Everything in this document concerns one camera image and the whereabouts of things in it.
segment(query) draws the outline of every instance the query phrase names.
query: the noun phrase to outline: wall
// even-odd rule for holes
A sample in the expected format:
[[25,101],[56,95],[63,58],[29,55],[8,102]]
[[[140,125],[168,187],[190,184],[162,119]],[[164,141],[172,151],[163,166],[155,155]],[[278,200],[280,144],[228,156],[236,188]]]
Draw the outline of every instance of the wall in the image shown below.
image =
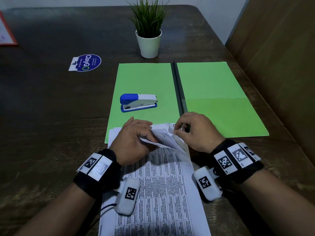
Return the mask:
[[[170,5],[196,6],[222,43],[226,43],[246,0],[169,0]],[[15,7],[125,6],[126,0],[0,0],[0,9]]]
[[313,164],[314,7],[315,0],[250,0],[226,44]]

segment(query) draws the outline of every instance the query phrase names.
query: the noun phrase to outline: white pot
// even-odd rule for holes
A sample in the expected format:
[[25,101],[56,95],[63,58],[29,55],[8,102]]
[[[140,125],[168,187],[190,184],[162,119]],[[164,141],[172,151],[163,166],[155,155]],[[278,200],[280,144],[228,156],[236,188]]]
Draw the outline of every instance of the white pot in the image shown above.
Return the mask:
[[155,58],[158,55],[158,48],[160,47],[161,34],[155,38],[142,38],[138,36],[138,32],[136,31],[136,36],[138,40],[138,44],[140,47],[141,55],[146,59]]

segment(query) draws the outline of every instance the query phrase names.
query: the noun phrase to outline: person's right forearm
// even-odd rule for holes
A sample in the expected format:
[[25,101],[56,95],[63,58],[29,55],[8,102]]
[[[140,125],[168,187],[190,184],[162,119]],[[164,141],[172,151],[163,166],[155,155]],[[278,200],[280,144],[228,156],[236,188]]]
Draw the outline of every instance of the person's right forearm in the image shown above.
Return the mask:
[[315,234],[315,206],[269,171],[256,172],[240,186],[275,234]]

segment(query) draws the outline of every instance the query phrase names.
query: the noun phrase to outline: person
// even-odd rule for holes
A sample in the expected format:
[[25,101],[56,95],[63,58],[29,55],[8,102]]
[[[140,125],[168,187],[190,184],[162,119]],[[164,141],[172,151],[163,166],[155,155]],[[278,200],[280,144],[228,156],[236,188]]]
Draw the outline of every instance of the person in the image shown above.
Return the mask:
[[[190,124],[189,133],[180,130],[187,124]],[[150,146],[142,144],[139,139],[143,136],[157,142],[150,131],[150,125],[152,122],[134,120],[133,117],[123,125],[109,147],[109,151],[116,155],[117,166],[135,163],[150,152]],[[209,154],[225,141],[207,117],[194,112],[187,112],[179,118],[174,127],[174,134],[196,151]],[[82,187],[82,184],[78,183],[80,180],[81,178],[75,178],[74,182],[77,183],[66,188],[18,230],[15,236],[75,235],[95,202],[94,194],[101,193],[92,187]],[[315,206],[269,171],[260,169],[254,172],[240,183],[240,188],[276,235],[314,235]]]

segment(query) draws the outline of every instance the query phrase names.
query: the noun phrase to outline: table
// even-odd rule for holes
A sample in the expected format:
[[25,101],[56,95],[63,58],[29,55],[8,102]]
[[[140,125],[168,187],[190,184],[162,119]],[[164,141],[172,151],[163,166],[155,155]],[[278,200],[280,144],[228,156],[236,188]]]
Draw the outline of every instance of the table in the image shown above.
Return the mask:
[[[0,47],[0,232],[12,235],[55,198],[92,152],[105,148],[119,63],[226,61],[268,129],[244,141],[266,168],[315,202],[315,170],[196,7],[167,6],[158,58],[143,59],[130,7],[4,11],[18,47]],[[81,73],[72,57],[96,54]],[[250,235],[225,198],[204,203],[212,235]],[[97,235],[94,227],[89,235]]]

